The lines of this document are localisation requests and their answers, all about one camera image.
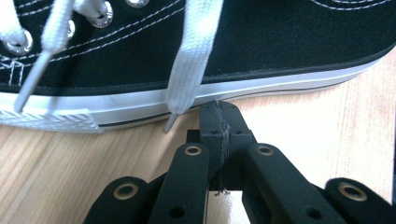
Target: metal eyelet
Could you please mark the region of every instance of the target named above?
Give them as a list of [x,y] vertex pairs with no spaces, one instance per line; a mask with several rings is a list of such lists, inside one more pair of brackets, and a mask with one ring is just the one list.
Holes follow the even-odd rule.
[[96,28],[105,28],[113,21],[113,8],[110,3],[105,2],[106,13],[99,18],[87,17],[88,22]]
[[14,45],[8,42],[3,42],[4,47],[12,54],[17,56],[23,56],[28,54],[33,48],[33,38],[29,31],[23,30],[23,34],[26,36],[26,43],[23,45]]
[[76,25],[73,21],[69,21],[69,29],[67,30],[67,40],[70,40],[76,32]]
[[144,7],[148,4],[149,0],[125,0],[126,4],[130,7]]

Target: white stitching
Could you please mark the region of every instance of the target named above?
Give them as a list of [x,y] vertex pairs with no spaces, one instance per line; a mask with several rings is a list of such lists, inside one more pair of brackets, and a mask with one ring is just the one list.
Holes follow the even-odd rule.
[[29,3],[26,3],[26,4],[19,5],[19,6],[17,6],[17,8],[29,7],[32,4],[35,4],[35,3],[38,3],[38,2],[41,2],[41,1],[43,1],[43,0],[35,0],[35,1],[29,2]]
[[110,37],[110,36],[112,36],[112,35],[115,35],[116,33],[120,32],[120,31],[122,31],[122,30],[128,29],[128,28],[131,27],[131,26],[135,26],[135,25],[137,25],[137,24],[139,24],[139,23],[141,23],[141,22],[143,22],[143,21],[145,21],[145,20],[147,20],[147,19],[149,19],[149,18],[151,18],[151,17],[153,17],[153,16],[155,16],[155,15],[161,13],[162,11],[168,9],[169,7],[174,6],[175,4],[177,4],[177,3],[180,2],[180,1],[181,1],[181,0],[177,0],[176,2],[172,3],[171,5],[169,5],[169,6],[167,6],[167,7],[161,8],[160,10],[158,10],[158,11],[156,11],[156,12],[154,12],[154,13],[148,15],[146,18],[142,19],[141,21],[136,21],[136,22],[134,22],[134,23],[130,23],[130,24],[128,24],[128,25],[126,25],[126,26],[123,26],[123,27],[121,27],[120,29],[118,29],[118,30],[116,30],[116,31],[114,31],[114,32],[112,32],[112,33],[110,33],[110,34],[108,34],[108,35],[104,35],[104,36],[98,37],[98,38],[96,38],[96,39],[89,40],[89,41],[87,41],[87,42],[85,42],[85,43],[82,43],[82,44],[77,44],[77,45],[75,45],[75,46],[70,46],[69,48],[67,48],[67,49],[65,49],[65,50],[75,49],[75,48],[81,47],[81,46],[83,46],[83,45],[91,44],[91,43],[93,43],[93,42],[95,42],[95,41],[108,38],[108,37]]
[[[177,13],[180,12],[180,11],[182,11],[183,9],[184,9],[184,7],[182,7],[182,8],[179,9],[179,10],[176,10],[176,11],[174,11],[173,13],[168,14],[168,15],[166,15],[165,17],[160,18],[159,20],[154,21],[154,22],[152,22],[152,23],[150,23],[150,24],[148,24],[148,25],[146,25],[146,26],[144,26],[144,27],[142,27],[142,28],[140,28],[140,29],[138,29],[138,30],[136,30],[136,31],[133,31],[133,32],[129,33],[128,35],[125,35],[125,36],[123,36],[123,37],[119,37],[118,39],[115,39],[115,40],[113,40],[113,41],[107,42],[107,43],[105,43],[105,44],[103,44],[103,45],[101,45],[101,46],[94,47],[94,48],[91,48],[91,49],[87,49],[87,50],[82,51],[82,52],[80,52],[80,53],[76,53],[76,54],[72,54],[72,55],[66,55],[66,56],[63,56],[63,57],[60,57],[60,58],[52,59],[50,62],[58,62],[58,61],[63,60],[63,59],[73,58],[73,57],[76,57],[76,56],[79,56],[79,55],[83,55],[83,54],[89,53],[89,52],[94,51],[94,50],[97,50],[97,49],[104,48],[104,47],[109,46],[109,45],[112,45],[112,44],[117,43],[117,42],[119,42],[120,40],[125,39],[125,38],[127,38],[127,37],[129,37],[129,36],[131,36],[131,35],[135,35],[135,34],[137,34],[137,33],[140,33],[141,31],[143,31],[143,30],[149,28],[150,26],[152,26],[152,25],[154,25],[154,24],[156,24],[156,23],[158,23],[158,22],[160,22],[160,21],[164,21],[164,20],[166,20],[166,19],[168,19],[168,18],[174,16],[175,14],[177,14]],[[32,66],[33,64],[34,64],[34,63],[27,63],[27,64],[24,65],[24,67],[30,67],[30,66]],[[7,68],[4,67],[4,66],[3,66],[3,67],[0,67],[0,70],[4,70],[4,69],[7,69]]]
[[[89,40],[89,41],[87,41],[87,42],[85,42],[85,43],[82,43],[82,44],[77,44],[77,45],[75,45],[75,46],[70,46],[70,47],[68,47],[67,49],[64,49],[63,51],[66,51],[66,50],[69,50],[69,49],[75,49],[75,48],[81,47],[81,46],[83,46],[83,45],[91,44],[91,43],[93,43],[93,42],[96,42],[96,41],[99,41],[99,40],[103,40],[103,39],[105,39],[105,38],[108,38],[108,37],[110,37],[110,36],[112,36],[112,35],[115,35],[116,33],[120,32],[120,31],[122,31],[122,30],[125,30],[125,29],[127,29],[127,28],[129,28],[129,27],[131,27],[131,26],[135,26],[135,25],[137,25],[138,23],[141,23],[141,22],[143,22],[143,21],[145,21],[145,20],[147,20],[147,19],[149,19],[149,18],[151,18],[151,17],[153,17],[153,16],[156,16],[157,14],[163,12],[164,10],[166,10],[166,9],[168,9],[168,8],[170,8],[170,7],[173,7],[175,4],[177,4],[177,3],[180,2],[180,1],[181,1],[181,0],[176,0],[174,3],[170,4],[169,6],[163,7],[163,8],[161,8],[160,10],[158,10],[158,11],[156,11],[156,12],[154,12],[154,13],[148,15],[146,18],[142,19],[141,21],[136,21],[136,22],[134,22],[134,23],[130,23],[130,24],[128,24],[128,25],[126,25],[126,26],[123,26],[123,27],[121,27],[120,29],[118,29],[118,30],[116,30],[116,31],[114,31],[114,32],[112,32],[112,33],[110,33],[110,34],[108,34],[108,35],[104,35],[104,36],[98,37],[98,38],[96,38],[96,39]],[[40,53],[37,53],[37,54],[30,54],[30,55],[27,55],[27,56],[16,57],[16,58],[12,58],[12,59],[2,56],[4,59],[1,59],[0,62],[7,61],[7,60],[25,60],[25,59],[37,57],[38,55],[40,55]]]
[[360,9],[366,9],[366,8],[370,8],[370,7],[376,7],[378,5],[384,4],[386,2],[390,2],[392,0],[382,0],[381,2],[377,2],[377,3],[373,3],[371,5],[368,6],[364,6],[364,7],[331,7],[329,5],[323,4],[318,2],[317,0],[310,0],[311,2],[321,6],[321,7],[326,7],[328,9],[332,9],[332,10],[340,10],[340,11],[349,11],[349,10],[360,10]]
[[52,7],[52,5],[46,6],[46,7],[42,7],[42,8],[40,8],[40,9],[38,9],[38,10],[35,10],[35,11],[30,11],[30,12],[25,12],[25,13],[22,13],[22,14],[18,14],[18,16],[19,16],[19,17],[31,16],[31,15],[34,15],[34,14],[36,14],[36,13],[38,13],[38,12],[42,12],[42,11],[44,11],[44,10],[47,10],[47,9],[49,9],[50,7]]
[[14,76],[15,67],[20,67],[21,68],[19,82],[18,82],[18,85],[20,86],[21,82],[22,82],[22,78],[23,78],[24,64],[20,63],[20,62],[17,62],[17,61],[11,61],[11,64],[6,64],[6,63],[0,63],[0,64],[3,65],[5,68],[10,69],[10,71],[9,71],[9,79],[8,79],[8,86],[12,85],[12,78]]
[[335,3],[341,3],[341,4],[360,4],[360,3],[368,3],[368,2],[374,2],[376,0],[361,0],[361,1],[341,1],[341,0],[332,0]]

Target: black sneaker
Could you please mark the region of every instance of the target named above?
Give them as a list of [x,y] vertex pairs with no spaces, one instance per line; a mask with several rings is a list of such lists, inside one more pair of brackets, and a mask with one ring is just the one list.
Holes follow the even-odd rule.
[[[96,28],[84,16],[73,14],[69,34],[74,24],[74,35],[51,58],[20,113],[14,103],[42,51],[40,36],[53,3],[16,0],[21,27],[30,32],[34,44],[22,56],[0,46],[0,123],[101,132],[169,117],[165,92],[183,28],[191,28],[183,27],[186,2],[108,2],[114,15],[106,28]],[[210,1],[187,2],[204,7]],[[197,24],[201,21],[205,32],[206,27],[216,28],[214,18],[203,14],[194,19]],[[396,1],[225,1],[213,49],[204,64],[205,76],[191,106],[329,88],[375,64],[395,42]],[[188,82],[187,78],[174,85]]]

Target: wooden surface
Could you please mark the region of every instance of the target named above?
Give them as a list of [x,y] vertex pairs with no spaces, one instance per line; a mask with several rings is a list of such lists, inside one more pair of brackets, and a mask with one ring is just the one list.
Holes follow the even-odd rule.
[[[396,50],[326,91],[235,101],[259,142],[280,148],[312,183],[356,179],[390,202]],[[81,223],[112,180],[163,174],[198,114],[103,134],[0,126],[0,223]],[[208,223],[247,223],[240,194],[210,196]]]

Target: white shoelace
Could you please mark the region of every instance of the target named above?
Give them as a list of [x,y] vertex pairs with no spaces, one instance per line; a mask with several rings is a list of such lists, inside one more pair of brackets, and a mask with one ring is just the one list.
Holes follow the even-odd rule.
[[222,0],[186,2],[183,38],[166,91],[166,102],[172,113],[165,126],[166,132],[195,100],[218,30],[222,4]]
[[[195,100],[218,29],[222,4],[223,0],[186,0],[182,44],[166,90],[168,109],[172,113],[165,127],[167,132],[177,116],[186,112]],[[105,15],[105,0],[54,1],[41,36],[42,52],[21,87],[15,111],[22,112],[51,58],[65,48],[73,9],[86,17],[98,18]],[[2,0],[0,15],[7,17],[7,22],[0,23],[0,40],[13,45],[26,43],[13,0]]]

